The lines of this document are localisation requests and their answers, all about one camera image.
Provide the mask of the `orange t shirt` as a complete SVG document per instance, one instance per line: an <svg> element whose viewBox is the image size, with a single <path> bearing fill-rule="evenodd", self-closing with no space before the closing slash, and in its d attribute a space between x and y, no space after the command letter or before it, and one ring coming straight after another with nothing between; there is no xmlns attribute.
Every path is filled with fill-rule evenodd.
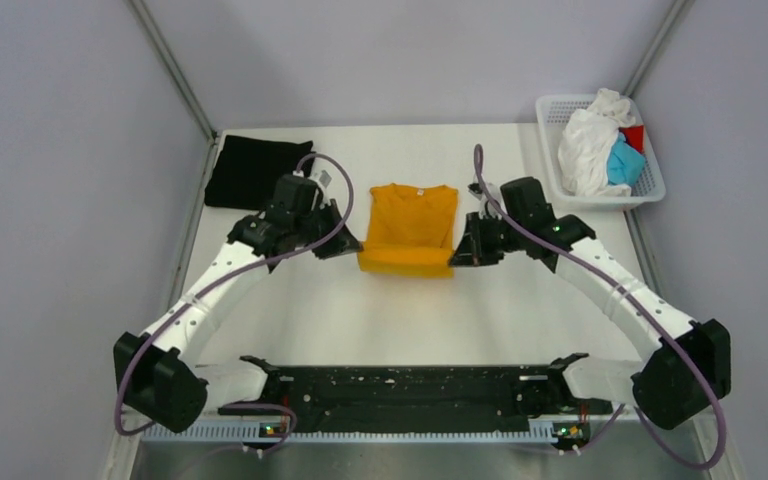
<svg viewBox="0 0 768 480"><path fill-rule="evenodd" d="M457 189L391 183L370 189L371 209L361 271L427 279L454 276L448 262L454 252Z"/></svg>

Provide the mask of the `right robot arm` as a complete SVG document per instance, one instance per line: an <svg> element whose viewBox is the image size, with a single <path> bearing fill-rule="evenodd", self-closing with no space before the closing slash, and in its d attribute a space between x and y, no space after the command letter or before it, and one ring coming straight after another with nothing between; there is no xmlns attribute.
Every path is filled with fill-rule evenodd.
<svg viewBox="0 0 768 480"><path fill-rule="evenodd" d="M731 390L731 339L717 320L700 322L638 280L576 215L555 215L533 177L495 188L468 187L480 208L467 214L452 267L496 265L523 252L575 287L628 339L635 361L573 354L554 362L549 404L572 412L586 399L625 403L655 426L672 430L706 409L726 430L720 403Z"/></svg>

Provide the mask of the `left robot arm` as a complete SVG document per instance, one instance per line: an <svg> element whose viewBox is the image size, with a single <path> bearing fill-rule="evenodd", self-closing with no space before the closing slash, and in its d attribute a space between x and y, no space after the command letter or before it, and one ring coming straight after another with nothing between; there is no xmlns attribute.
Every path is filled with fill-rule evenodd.
<svg viewBox="0 0 768 480"><path fill-rule="evenodd" d="M272 200L238 220L204 273L171 310L140 335L124 333L113 354L117 401L152 424L180 433L203 411L245 402L257 413L279 404L280 386L248 360L199 365L201 352L239 301L286 259L357 253L325 170L282 176Z"/></svg>

